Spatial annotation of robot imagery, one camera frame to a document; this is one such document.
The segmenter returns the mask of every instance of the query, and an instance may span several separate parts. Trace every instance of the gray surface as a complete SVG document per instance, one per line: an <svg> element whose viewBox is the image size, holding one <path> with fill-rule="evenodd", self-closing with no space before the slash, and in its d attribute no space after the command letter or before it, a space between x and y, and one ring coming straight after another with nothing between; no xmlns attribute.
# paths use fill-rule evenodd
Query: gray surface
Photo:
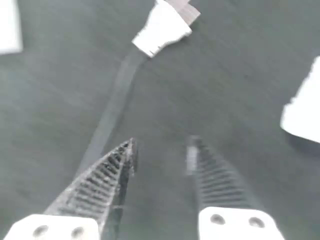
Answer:
<svg viewBox="0 0 320 240"><path fill-rule="evenodd" d="M153 1L19 1L25 51L0 56L0 236L75 174ZM320 163L279 127L319 54L317 0L196 0L194 33L137 73L113 145L140 141L121 239L196 239L185 139L229 159L287 239L318 239Z"/></svg>

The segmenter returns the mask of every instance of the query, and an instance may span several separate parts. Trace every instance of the white block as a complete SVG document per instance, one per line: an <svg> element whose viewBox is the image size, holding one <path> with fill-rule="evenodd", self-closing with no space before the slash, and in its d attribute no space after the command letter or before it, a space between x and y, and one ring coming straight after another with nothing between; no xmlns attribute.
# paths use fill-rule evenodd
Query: white block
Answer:
<svg viewBox="0 0 320 240"><path fill-rule="evenodd" d="M16 0L0 0L0 55L23 49L20 16Z"/></svg>

